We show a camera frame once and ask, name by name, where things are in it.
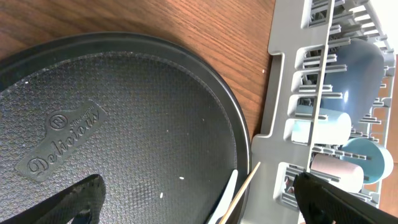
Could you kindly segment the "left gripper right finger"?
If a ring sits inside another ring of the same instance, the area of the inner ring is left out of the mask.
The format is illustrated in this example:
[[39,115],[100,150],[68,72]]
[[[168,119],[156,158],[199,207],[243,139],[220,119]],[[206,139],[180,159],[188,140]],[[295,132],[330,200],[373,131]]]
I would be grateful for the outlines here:
[[311,173],[296,175],[293,187],[298,208],[306,224],[397,224],[397,217]]

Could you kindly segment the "dark blue plate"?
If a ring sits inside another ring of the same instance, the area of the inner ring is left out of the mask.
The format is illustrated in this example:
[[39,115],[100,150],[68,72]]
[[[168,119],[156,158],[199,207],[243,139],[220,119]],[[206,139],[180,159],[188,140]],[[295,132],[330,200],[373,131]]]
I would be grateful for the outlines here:
[[321,107],[347,113],[352,123],[357,123],[369,113],[384,76],[384,57],[374,44],[353,39],[336,53],[337,65],[346,65],[346,71],[327,73],[324,83],[341,99],[322,99]]

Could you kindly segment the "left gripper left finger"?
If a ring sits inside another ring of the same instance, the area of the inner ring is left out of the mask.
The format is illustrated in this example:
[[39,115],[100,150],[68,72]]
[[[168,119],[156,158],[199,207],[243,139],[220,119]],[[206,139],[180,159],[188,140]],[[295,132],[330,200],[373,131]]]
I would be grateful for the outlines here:
[[102,176],[93,174],[2,224],[99,223],[105,198],[105,182]]

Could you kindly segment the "light blue cup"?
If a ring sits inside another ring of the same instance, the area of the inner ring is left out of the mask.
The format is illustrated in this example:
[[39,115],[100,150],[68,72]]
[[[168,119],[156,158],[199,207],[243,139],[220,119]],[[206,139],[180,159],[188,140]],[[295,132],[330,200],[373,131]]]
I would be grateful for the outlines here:
[[[315,144],[342,145],[351,133],[351,118],[347,113],[320,108],[320,114],[328,116],[328,120],[318,121],[318,133]],[[293,126],[292,140],[308,143],[310,121],[296,121]]]

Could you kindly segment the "wooden chopstick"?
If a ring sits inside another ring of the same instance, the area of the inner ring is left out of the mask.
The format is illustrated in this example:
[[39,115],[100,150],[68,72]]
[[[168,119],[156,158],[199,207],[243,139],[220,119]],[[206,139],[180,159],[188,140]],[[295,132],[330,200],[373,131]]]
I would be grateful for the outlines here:
[[235,195],[234,199],[232,200],[232,202],[230,203],[226,213],[224,214],[224,216],[221,218],[219,224],[225,224],[228,221],[228,218],[230,217],[230,215],[232,214],[233,210],[235,209],[237,203],[240,201],[241,197],[243,196],[243,193],[245,193],[248,185],[250,184],[250,182],[252,181],[252,178],[254,177],[255,173],[257,172],[259,166],[261,165],[261,162],[258,162],[256,164],[256,166],[253,168],[253,170],[251,171],[251,173],[248,175],[248,177],[246,178],[246,180],[244,181],[243,185],[241,186],[240,190],[237,192],[237,194]]

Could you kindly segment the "light blue bowl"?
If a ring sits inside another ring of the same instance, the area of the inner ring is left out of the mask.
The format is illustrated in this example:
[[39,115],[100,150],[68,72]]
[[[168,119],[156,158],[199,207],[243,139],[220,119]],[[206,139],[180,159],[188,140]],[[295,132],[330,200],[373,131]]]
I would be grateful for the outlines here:
[[394,168],[391,153],[382,145],[368,139],[350,139],[341,149],[353,155],[352,157],[343,156],[344,161],[356,164],[363,169],[363,184],[375,184],[385,179]]

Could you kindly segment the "pink cup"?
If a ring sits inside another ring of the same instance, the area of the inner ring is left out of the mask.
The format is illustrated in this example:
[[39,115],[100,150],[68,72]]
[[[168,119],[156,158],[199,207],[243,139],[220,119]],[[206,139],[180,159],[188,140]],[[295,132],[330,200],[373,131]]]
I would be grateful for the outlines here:
[[311,170],[339,177],[340,180],[331,184],[346,192],[358,193],[363,187],[363,169],[350,162],[342,161],[324,154],[316,154],[311,164]]

